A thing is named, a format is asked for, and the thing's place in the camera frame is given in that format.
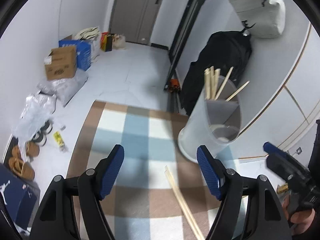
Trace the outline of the person's right hand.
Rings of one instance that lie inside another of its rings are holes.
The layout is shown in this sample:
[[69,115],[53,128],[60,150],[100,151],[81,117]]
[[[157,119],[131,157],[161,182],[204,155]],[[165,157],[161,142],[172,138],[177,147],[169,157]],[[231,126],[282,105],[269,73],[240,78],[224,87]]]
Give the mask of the person's right hand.
[[[282,208],[285,214],[285,217],[287,220],[289,220],[289,213],[287,211],[287,207],[290,203],[290,196],[287,195],[284,197],[284,200],[282,202]],[[297,213],[294,213],[290,221],[291,223],[295,224],[295,228],[291,230],[293,235],[300,235],[308,230],[308,228],[311,226],[314,218],[315,218],[315,211],[312,210],[305,210],[305,211],[299,211]]]

